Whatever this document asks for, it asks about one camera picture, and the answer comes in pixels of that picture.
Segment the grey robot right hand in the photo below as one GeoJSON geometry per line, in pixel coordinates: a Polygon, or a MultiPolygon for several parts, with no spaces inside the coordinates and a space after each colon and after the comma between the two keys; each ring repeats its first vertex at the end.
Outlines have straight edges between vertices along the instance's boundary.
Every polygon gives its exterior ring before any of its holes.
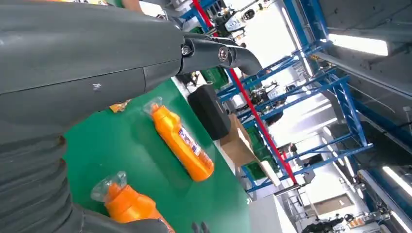
{"type": "Polygon", "coordinates": [[[205,222],[201,222],[200,224],[193,222],[191,228],[194,233],[210,233],[210,229],[205,222]]]}

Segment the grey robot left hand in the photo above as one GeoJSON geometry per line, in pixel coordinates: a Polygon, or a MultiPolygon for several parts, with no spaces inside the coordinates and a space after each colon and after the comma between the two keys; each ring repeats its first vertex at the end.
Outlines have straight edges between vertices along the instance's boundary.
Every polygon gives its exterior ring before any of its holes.
{"type": "Polygon", "coordinates": [[[38,0],[0,3],[0,230],[165,233],[162,220],[117,223],[72,202],[64,133],[182,73],[261,70],[235,42],[127,9],[38,0]]]}

